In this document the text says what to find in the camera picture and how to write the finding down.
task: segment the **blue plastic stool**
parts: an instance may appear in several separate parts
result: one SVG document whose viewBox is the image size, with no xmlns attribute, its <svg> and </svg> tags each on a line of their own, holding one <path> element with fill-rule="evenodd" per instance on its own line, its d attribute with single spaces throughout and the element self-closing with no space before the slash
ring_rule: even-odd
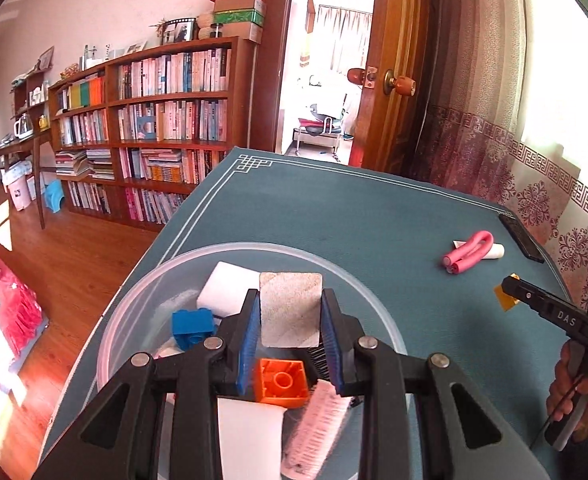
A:
<svg viewBox="0 0 588 480">
<path fill-rule="evenodd" d="M 213 335 L 214 330 L 214 316 L 208 308 L 178 310 L 171 314 L 171 334 L 183 351 Z"/>
<path fill-rule="evenodd" d="M 64 196 L 63 186 L 61 186 L 59 179 L 45 187 L 45 205 L 55 213 L 60 211 L 60 203 Z"/>
</svg>

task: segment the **yellow block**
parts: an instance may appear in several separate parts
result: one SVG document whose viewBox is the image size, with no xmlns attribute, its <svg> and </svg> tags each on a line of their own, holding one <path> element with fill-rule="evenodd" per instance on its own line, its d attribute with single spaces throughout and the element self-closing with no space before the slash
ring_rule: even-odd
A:
<svg viewBox="0 0 588 480">
<path fill-rule="evenodd" d="M 512 277 L 516 278 L 517 280 L 520 279 L 517 274 L 512 274 Z M 498 298 L 498 302 L 505 312 L 520 303 L 520 300 L 517 300 L 509 294 L 505 294 L 500 284 L 494 287 L 494 294 L 496 294 L 496 298 Z"/>
</svg>

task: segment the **plastic bowl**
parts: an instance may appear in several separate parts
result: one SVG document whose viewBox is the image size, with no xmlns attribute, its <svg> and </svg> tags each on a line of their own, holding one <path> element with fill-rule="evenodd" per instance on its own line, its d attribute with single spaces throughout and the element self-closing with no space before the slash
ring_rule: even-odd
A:
<svg viewBox="0 0 588 480">
<path fill-rule="evenodd" d="M 171 337 L 171 313 L 195 309 L 196 299 L 218 262 L 257 271 L 320 272 L 323 287 L 333 288 L 341 310 L 358 317 L 366 334 L 395 351 L 406 353 L 405 343 L 386 308 L 354 276 L 327 260 L 298 249 L 274 244 L 239 242 L 209 246 L 181 254 L 149 272 L 120 301 L 108 323 L 98 354 L 96 380 L 102 388 L 133 354 L 154 354 Z M 287 416 L 283 423 L 286 441 Z M 170 434 L 171 409 L 165 410 L 163 441 Z M 351 410 L 339 441 L 325 461 L 321 479 L 357 477 L 360 456 L 362 406 Z M 167 478 L 168 449 L 161 442 L 159 478 Z"/>
</svg>

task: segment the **sheer curtain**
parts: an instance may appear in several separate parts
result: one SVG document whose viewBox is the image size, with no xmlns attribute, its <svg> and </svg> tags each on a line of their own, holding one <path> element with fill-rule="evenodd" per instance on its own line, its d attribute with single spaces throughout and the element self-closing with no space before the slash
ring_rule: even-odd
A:
<svg viewBox="0 0 588 480">
<path fill-rule="evenodd" d="M 333 70 L 346 75 L 364 68 L 369 49 L 372 15 L 368 12 L 319 5 L 311 49 L 315 71 Z"/>
<path fill-rule="evenodd" d="M 574 0 L 441 0 L 411 176 L 506 205 L 588 303 L 588 18 Z"/>
</svg>

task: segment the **black cable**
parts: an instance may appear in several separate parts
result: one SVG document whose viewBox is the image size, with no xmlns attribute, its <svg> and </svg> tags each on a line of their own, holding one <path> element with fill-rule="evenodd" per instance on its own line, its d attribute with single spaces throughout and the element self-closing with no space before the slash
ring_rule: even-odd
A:
<svg viewBox="0 0 588 480">
<path fill-rule="evenodd" d="M 542 425 L 542 428 L 540 429 L 540 431 L 538 432 L 538 434 L 536 434 L 536 437 L 533 439 L 532 443 L 529 445 L 529 449 L 534 449 L 534 445 L 536 444 L 536 442 L 538 442 L 538 439 L 541 437 L 541 435 L 547 431 L 547 428 L 549 427 L 549 425 L 552 423 L 552 418 L 554 417 L 554 413 L 556 413 L 556 410 L 558 409 L 558 407 L 565 402 L 565 400 L 567 400 L 567 398 L 576 391 L 576 388 L 578 387 L 578 385 L 583 381 L 583 379 L 585 379 L 586 376 L 584 375 L 580 375 L 575 381 L 574 383 L 571 385 L 571 388 L 567 391 L 566 394 L 564 394 L 562 396 L 562 399 L 558 401 L 558 404 L 556 404 L 554 406 L 554 409 L 552 410 L 551 414 L 547 417 L 547 420 L 544 422 L 544 424 Z"/>
</svg>

